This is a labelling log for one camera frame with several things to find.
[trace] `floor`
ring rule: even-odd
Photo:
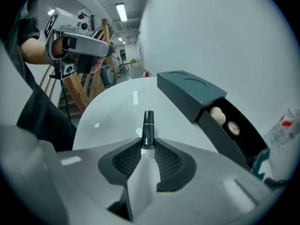
[[[117,80],[117,84],[140,77],[143,77],[143,70],[140,67],[131,68],[129,65],[129,71],[124,74],[121,74],[121,77]],[[71,121],[74,124],[74,126],[77,127],[79,120],[80,118],[72,119]]]

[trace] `human arm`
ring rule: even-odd
[[[29,38],[20,45],[21,55],[25,62],[30,64],[50,64],[54,66],[52,59],[49,59],[45,53],[45,43]],[[52,46],[52,54],[54,57],[59,58],[63,55],[62,51],[62,37],[56,39]]]

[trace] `ceiling light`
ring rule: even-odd
[[[126,22],[127,21],[127,17],[126,17],[124,3],[117,3],[116,4],[116,8],[118,10],[118,14],[120,16],[121,21],[122,22]]]
[[[52,15],[54,13],[54,9],[52,9],[52,10],[50,10],[49,12],[48,12],[48,15]]]

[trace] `person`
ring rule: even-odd
[[[25,63],[54,64],[45,54],[45,43],[38,41],[37,14],[38,0],[26,0],[3,41],[11,61],[33,91],[17,126],[32,132],[38,139],[51,142],[56,151],[72,150],[76,127],[50,101]],[[52,53],[57,58],[63,55],[62,37],[54,41]],[[98,58],[93,73],[100,68],[103,59]]]
[[[116,71],[117,77],[121,77],[121,75],[120,75],[119,61],[118,61],[118,59],[117,59],[116,51],[115,51],[115,50],[113,50],[112,61],[113,61],[113,66],[114,66],[114,70]]]

